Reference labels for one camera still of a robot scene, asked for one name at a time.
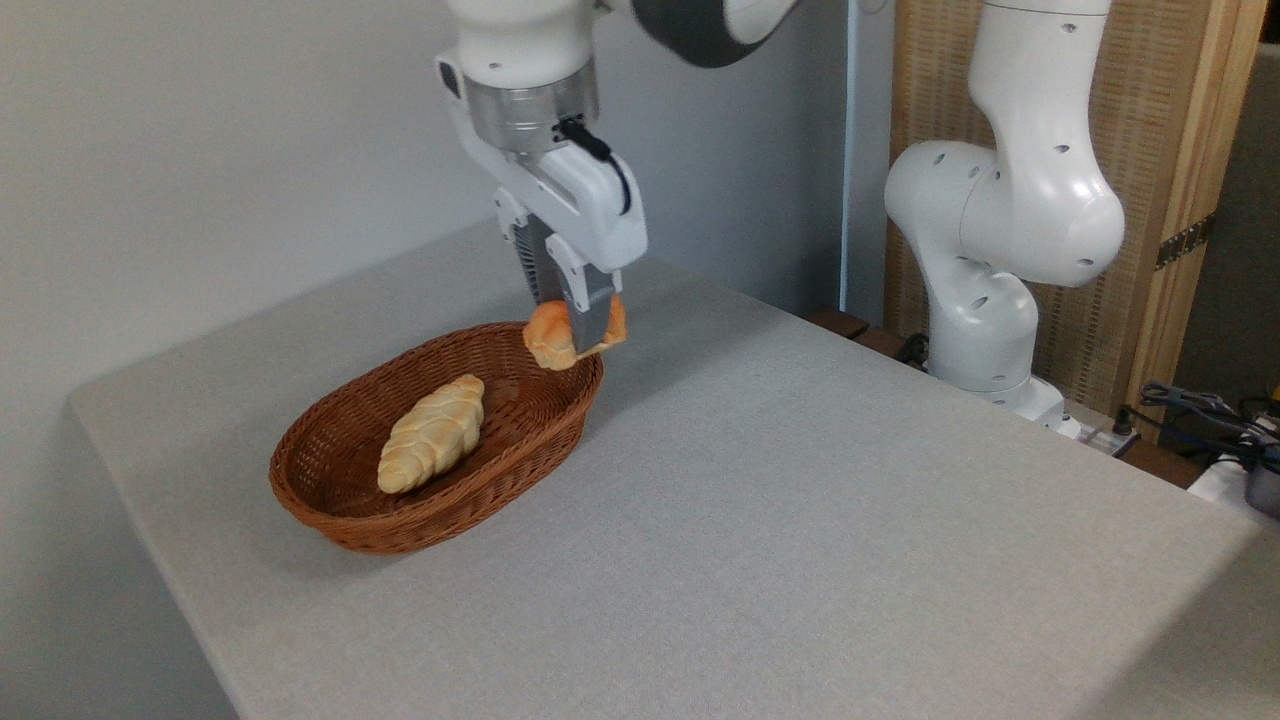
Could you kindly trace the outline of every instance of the bread roll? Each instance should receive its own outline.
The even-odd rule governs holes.
[[[525,347],[534,354],[538,365],[548,370],[567,370],[582,357],[595,355],[627,340],[627,315],[622,299],[617,295],[609,304],[609,327],[604,338],[591,350],[579,355],[573,347],[573,328],[568,322],[568,306],[563,300],[543,302],[525,325]]]
[[[408,492],[447,473],[480,442],[484,382],[462,375],[422,400],[392,427],[378,464],[378,487]]]

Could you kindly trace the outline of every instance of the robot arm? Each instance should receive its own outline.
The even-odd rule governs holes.
[[[630,167],[594,137],[591,28],[635,19],[690,63],[722,67],[763,44],[796,0],[448,0],[458,46],[436,59],[467,154],[494,201],[535,302],[564,300],[579,352],[608,327],[621,269],[644,255]]]
[[[996,135],[960,222],[966,256],[1028,282],[1079,287],[1124,240],[1124,209],[1093,155],[1089,87],[1110,0],[983,9],[969,94]]]
[[[988,0],[969,87],[996,149],[913,145],[884,190],[929,297],[929,374],[1064,434],[1061,393],[1032,377],[1039,322],[1023,279],[1075,287],[1111,264],[1124,211],[1089,140],[1110,0]]]

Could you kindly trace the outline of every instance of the wicker basket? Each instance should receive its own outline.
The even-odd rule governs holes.
[[[599,356],[539,368],[521,323],[431,340],[342,386],[289,428],[271,456],[271,489],[289,512],[357,552],[412,552],[493,515],[577,445],[604,377]],[[390,427],[422,396],[471,373],[485,383],[480,445],[452,471],[404,495],[378,489]]]

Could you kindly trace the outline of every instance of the black wire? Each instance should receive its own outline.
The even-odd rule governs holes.
[[[618,165],[617,158],[609,155],[608,164],[613,165],[613,172],[618,173],[618,182],[622,183],[622,211],[620,215],[626,215],[631,211],[631,183],[627,182],[627,176],[622,172],[622,165]]]
[[[609,147],[609,143],[591,135],[591,131],[586,129],[586,126],[577,118],[564,118],[553,129],[563,135],[564,140],[586,150],[591,158],[602,163],[608,163],[613,168],[613,172],[618,173],[618,182],[622,183],[622,211],[618,215],[630,213],[631,183],[627,182],[627,176],[622,172],[622,165],[618,164],[617,158],[613,156],[613,149]]]
[[[1275,460],[1271,456],[1268,456],[1265,451],[1263,452],[1251,452],[1247,447],[1243,447],[1243,446],[1239,446],[1239,445],[1228,445],[1228,443],[1222,443],[1222,442],[1215,442],[1215,441],[1211,441],[1211,439],[1204,439],[1204,438],[1198,438],[1198,437],[1194,437],[1194,436],[1189,436],[1189,434],[1183,433],[1178,428],[1170,427],[1170,425],[1167,425],[1165,423],[1161,423],[1160,420],[1156,420],[1153,418],[1148,418],[1147,415],[1143,415],[1142,413],[1139,413],[1138,410],[1135,410],[1130,405],[1121,405],[1121,407],[1124,410],[1128,410],[1129,413],[1132,413],[1133,416],[1138,418],[1139,420],[1142,420],[1142,421],[1144,421],[1144,423],[1147,423],[1149,425],[1155,425],[1155,427],[1157,427],[1157,428],[1160,428],[1160,429],[1162,429],[1162,430],[1165,430],[1165,432],[1175,436],[1178,439],[1181,439],[1184,442],[1190,442],[1190,443],[1198,445],[1201,447],[1207,447],[1210,450],[1215,450],[1215,451],[1221,452],[1224,455],[1235,455],[1236,457],[1243,457],[1245,460],[1252,460],[1254,462],[1262,462],[1268,470],[1275,471],[1272,469],[1272,464],[1275,462]]]

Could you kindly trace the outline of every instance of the cable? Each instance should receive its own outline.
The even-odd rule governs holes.
[[[1172,427],[1167,425],[1166,423],[1161,423],[1160,420],[1156,420],[1155,418],[1149,418],[1149,416],[1139,413],[1138,410],[1135,410],[1132,405],[1121,405],[1120,409],[1123,411],[1132,413],[1134,418],[1138,418],[1139,420],[1142,420],[1142,421],[1144,421],[1144,423],[1147,423],[1149,425],[1157,427],[1161,430],[1167,432],[1169,434],[1176,437],[1178,439],[1180,439],[1183,442],[1189,442],[1189,443],[1193,443],[1193,445],[1198,445],[1201,447],[1206,447],[1208,450],[1213,450],[1213,451],[1221,452],[1224,455],[1234,455],[1236,457],[1240,457],[1242,460],[1252,460],[1253,462],[1260,462],[1266,469],[1268,469],[1268,470],[1271,470],[1274,473],[1280,471],[1280,470],[1276,470],[1277,464],[1276,464],[1276,460],[1275,460],[1275,457],[1272,455],[1268,455],[1266,451],[1262,451],[1262,452],[1253,452],[1253,451],[1251,451],[1251,447],[1257,447],[1257,445],[1251,445],[1251,446],[1229,445],[1229,443],[1224,443],[1224,442],[1216,442],[1216,441],[1210,441],[1210,439],[1204,439],[1204,438],[1198,438],[1198,437],[1183,433],[1183,432],[1178,430],[1176,428],[1172,428]]]
[[[1176,407],[1234,434],[1265,434],[1280,439],[1280,433],[1244,419],[1219,395],[1148,382],[1142,386],[1140,396],[1144,407]]]
[[[618,214],[626,215],[630,213],[631,183],[627,182],[627,176],[622,172],[622,165],[618,164],[617,158],[613,156],[613,149],[609,147],[609,143],[591,135],[591,131],[586,129],[586,126],[577,118],[564,118],[552,129],[563,135],[564,140],[586,150],[591,158],[602,163],[608,163],[613,168],[613,172],[618,173],[618,182],[622,183],[622,211]]]
[[[609,155],[609,165],[613,165],[613,172],[618,173],[618,182],[622,183],[622,211],[620,215],[626,215],[631,211],[631,183],[627,182],[627,176],[622,173],[622,165],[618,165],[618,159]]]

